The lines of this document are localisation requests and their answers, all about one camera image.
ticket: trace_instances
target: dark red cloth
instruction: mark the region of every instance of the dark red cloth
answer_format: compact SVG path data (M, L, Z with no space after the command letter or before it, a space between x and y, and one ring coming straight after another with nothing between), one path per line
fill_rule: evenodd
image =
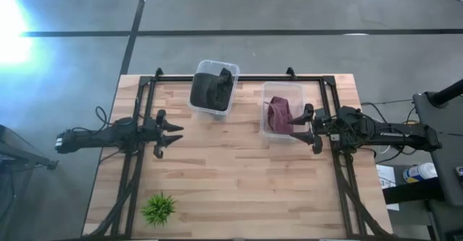
M278 134L289 134L294 132L292 124L288 121L292 119L291 111L289 110L288 100L278 96L274 96L268 104L268 125Z

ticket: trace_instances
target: potted plant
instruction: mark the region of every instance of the potted plant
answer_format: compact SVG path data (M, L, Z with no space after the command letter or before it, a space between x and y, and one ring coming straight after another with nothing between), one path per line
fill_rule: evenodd
M163 193L157 194L148 200L141 213L149 224L163 226L170 214L175 212L175 202L171 196L166 197Z

